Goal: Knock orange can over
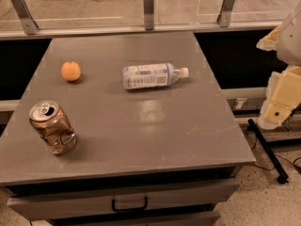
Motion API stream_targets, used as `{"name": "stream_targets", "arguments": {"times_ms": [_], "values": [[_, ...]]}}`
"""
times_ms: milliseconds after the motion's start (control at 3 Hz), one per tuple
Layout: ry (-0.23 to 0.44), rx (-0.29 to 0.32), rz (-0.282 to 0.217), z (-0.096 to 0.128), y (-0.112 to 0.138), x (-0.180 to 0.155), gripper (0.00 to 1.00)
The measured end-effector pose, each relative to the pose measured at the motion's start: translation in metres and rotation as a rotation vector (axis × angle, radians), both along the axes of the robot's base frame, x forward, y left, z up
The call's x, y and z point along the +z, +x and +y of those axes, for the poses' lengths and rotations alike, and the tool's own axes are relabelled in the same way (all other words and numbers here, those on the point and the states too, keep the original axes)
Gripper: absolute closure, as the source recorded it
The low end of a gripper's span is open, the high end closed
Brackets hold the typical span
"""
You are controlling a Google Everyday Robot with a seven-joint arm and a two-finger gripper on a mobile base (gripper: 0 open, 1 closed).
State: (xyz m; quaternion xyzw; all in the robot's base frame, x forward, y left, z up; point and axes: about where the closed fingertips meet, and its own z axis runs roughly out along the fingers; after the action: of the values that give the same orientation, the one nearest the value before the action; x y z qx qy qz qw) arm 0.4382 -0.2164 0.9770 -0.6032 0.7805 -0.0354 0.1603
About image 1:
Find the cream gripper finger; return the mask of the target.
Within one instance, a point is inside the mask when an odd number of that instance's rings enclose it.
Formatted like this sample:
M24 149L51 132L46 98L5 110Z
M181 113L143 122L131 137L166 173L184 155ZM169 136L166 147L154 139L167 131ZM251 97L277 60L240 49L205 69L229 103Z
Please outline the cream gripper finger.
M258 41L256 47L263 51L276 51L279 29L280 26L274 28L268 35Z
M301 67L290 65L282 73L272 72L261 107L258 125L274 130L301 104Z

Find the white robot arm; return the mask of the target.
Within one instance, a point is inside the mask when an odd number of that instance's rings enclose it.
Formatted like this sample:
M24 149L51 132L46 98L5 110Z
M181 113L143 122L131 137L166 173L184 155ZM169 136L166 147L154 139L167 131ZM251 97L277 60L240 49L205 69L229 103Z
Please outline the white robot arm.
M256 47L276 51L288 65L281 73L272 72L258 118L260 128L274 130L301 105L301 2Z

